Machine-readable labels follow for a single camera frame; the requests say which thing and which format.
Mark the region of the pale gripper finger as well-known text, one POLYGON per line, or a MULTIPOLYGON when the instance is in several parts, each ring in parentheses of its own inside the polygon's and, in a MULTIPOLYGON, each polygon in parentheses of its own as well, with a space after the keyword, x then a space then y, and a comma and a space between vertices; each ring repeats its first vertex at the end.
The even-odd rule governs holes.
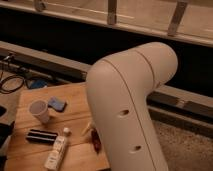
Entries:
POLYGON ((83 129, 82 131, 82 136, 84 136, 85 134, 87 134, 87 132, 91 129, 94 128, 94 123, 93 122, 88 122, 86 127, 83 129))

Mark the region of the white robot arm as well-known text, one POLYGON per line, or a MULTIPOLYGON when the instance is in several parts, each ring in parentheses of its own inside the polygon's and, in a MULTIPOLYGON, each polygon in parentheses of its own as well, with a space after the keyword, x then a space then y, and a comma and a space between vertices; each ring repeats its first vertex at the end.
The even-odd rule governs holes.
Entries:
POLYGON ((90 68, 87 101, 112 171, 169 171, 146 99, 177 66, 171 47, 152 42, 108 55, 90 68))

